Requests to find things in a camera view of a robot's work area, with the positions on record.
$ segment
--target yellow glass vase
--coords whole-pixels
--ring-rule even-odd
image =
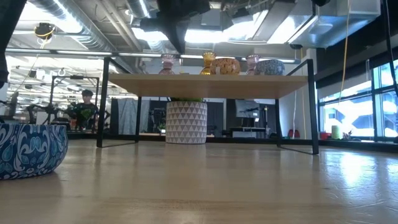
[[[210,66],[212,61],[216,59],[216,54],[213,52],[206,52],[203,54],[203,60],[205,61],[205,67],[200,72],[200,75],[211,75]]]

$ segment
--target window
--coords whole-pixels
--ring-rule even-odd
[[[382,94],[381,114],[382,119],[378,119],[378,126],[381,131],[378,136],[397,137],[398,136],[398,97],[395,91]]]
[[[352,136],[374,136],[372,97],[365,96],[337,103],[326,103],[323,107],[324,131],[331,133],[333,125],[339,125],[344,133]]]
[[[398,60],[394,62],[394,68],[398,79]],[[319,102],[320,131],[330,133],[331,127],[338,125],[344,133],[352,131],[352,137],[362,140],[389,142],[398,136],[398,96],[389,63],[347,79],[347,89],[342,91],[340,103],[341,84],[335,84],[318,90],[322,97]]]
[[[394,68],[396,71],[396,79],[398,79],[398,60],[394,62]],[[393,85],[389,63],[375,68],[373,70],[373,73],[374,73],[374,87],[376,89]]]
[[[352,96],[352,95],[355,95],[358,93],[363,93],[363,92],[371,91],[371,90],[372,90],[372,83],[371,83],[371,81],[367,81],[367,82],[364,82],[359,85],[356,85],[351,88],[347,88],[347,89],[343,90],[343,92],[341,92],[341,97]],[[338,99],[339,97],[340,97],[340,92],[321,99],[321,102],[335,100],[335,99]]]

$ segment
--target desk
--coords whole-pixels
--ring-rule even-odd
[[[103,118],[106,104],[108,81],[138,96],[137,127],[139,133],[142,96],[168,96],[189,98],[274,98],[277,126],[277,146],[281,147],[279,98],[308,85],[310,121],[312,130],[313,154],[318,154],[318,127],[315,103],[315,80],[313,60],[308,59],[286,76],[272,75],[158,75],[158,74],[118,74],[109,72],[109,63],[126,71],[110,57],[104,59],[101,105],[99,108],[99,131],[97,146],[103,147]],[[307,65],[308,76],[292,76]]]

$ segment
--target person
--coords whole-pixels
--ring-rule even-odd
[[[76,105],[76,125],[80,130],[91,129],[94,126],[93,119],[98,107],[91,102],[93,92],[90,90],[83,90],[81,96],[82,103]]]

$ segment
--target white geometric planter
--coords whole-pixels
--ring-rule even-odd
[[[204,144],[207,134],[207,104],[173,101],[167,103],[166,142]]]

